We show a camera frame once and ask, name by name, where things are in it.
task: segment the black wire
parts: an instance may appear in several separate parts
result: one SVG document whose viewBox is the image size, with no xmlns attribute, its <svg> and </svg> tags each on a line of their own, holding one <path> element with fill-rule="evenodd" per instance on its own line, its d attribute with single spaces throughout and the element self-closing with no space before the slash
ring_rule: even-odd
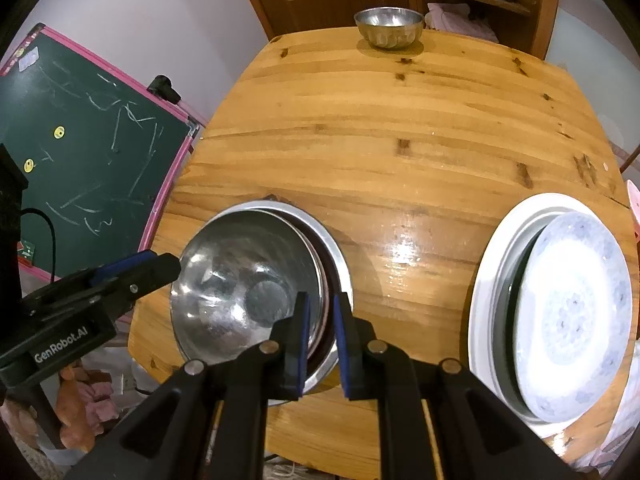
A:
<svg viewBox="0 0 640 480">
<path fill-rule="evenodd" d="M 20 211 L 20 216 L 28 214 L 38 215 L 41 218 L 44 218 L 45 222 L 49 225 L 49 229 L 51 230 L 51 281 L 49 283 L 53 283 L 53 280 L 56 277 L 56 231 L 53 228 L 53 222 L 51 222 L 51 218 L 49 218 L 40 209 L 27 207 Z"/>
</svg>

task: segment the wooden table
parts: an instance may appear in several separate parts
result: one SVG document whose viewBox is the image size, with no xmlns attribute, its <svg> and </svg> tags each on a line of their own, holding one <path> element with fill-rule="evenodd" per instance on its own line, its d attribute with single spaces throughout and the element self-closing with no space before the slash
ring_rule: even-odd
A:
<svg viewBox="0 0 640 480">
<path fill-rule="evenodd" d="M 497 44 L 425 31 L 404 52 L 355 28 L 273 38 L 242 74 L 175 184 L 153 249 L 180 255 L 220 210 L 275 194 L 321 221 L 351 270 L 354 313 L 427 362 L 466 359 L 476 270 L 500 220 L 542 192 L 581 200 L 628 263 L 638 256 L 605 134 L 564 70 Z M 600 444 L 626 384 L 614 383 L 549 440 L 566 460 Z M 156 379 L 182 363 L 168 288 L 141 300 L 129 350 Z M 266 447 L 347 478 L 379 477 L 373 402 L 347 402 L 337 374 L 270 410 Z"/>
</svg>

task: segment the stack of plates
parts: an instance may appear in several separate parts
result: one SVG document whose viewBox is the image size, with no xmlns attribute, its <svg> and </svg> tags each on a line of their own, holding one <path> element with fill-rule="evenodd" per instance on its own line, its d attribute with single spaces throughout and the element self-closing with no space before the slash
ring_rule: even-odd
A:
<svg viewBox="0 0 640 480">
<path fill-rule="evenodd" d="M 551 436 L 608 388 L 631 316 L 613 235 L 581 202 L 535 195 L 505 216 L 482 257 L 469 368 L 537 435 Z"/>
</svg>

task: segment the green chalkboard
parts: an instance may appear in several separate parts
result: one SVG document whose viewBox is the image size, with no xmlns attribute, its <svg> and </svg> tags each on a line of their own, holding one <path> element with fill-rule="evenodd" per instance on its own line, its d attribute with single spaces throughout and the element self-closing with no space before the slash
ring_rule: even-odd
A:
<svg viewBox="0 0 640 480">
<path fill-rule="evenodd" d="M 23 207 L 54 224 L 56 274 L 66 276 L 138 250 L 191 125 L 46 30 L 21 55 L 33 64 L 0 76 L 0 142 L 29 181 Z M 34 266 L 50 272 L 45 222 L 24 216 L 22 238 L 35 244 Z"/>
</svg>

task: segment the metal bolt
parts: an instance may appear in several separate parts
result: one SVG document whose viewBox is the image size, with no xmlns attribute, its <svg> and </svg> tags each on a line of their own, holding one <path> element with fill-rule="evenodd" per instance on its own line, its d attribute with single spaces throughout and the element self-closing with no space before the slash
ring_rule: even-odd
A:
<svg viewBox="0 0 640 480">
<path fill-rule="evenodd" d="M 204 363 L 202 361 L 198 361 L 194 359 L 193 361 L 189 361 L 184 365 L 184 371 L 189 375 L 197 375 L 204 370 Z"/>
<path fill-rule="evenodd" d="M 280 345 L 277 341 L 272 341 L 271 339 L 267 339 L 267 341 L 263 341 L 260 343 L 260 352 L 263 354 L 275 354 Z"/>
<path fill-rule="evenodd" d="M 388 345 L 384 341 L 380 341 L 380 339 L 373 339 L 367 343 L 367 349 L 372 354 L 383 354 L 387 348 Z"/>
<path fill-rule="evenodd" d="M 440 366 L 447 374 L 451 375 L 459 374 L 462 371 L 462 365 L 456 359 L 445 359 Z"/>
</svg>

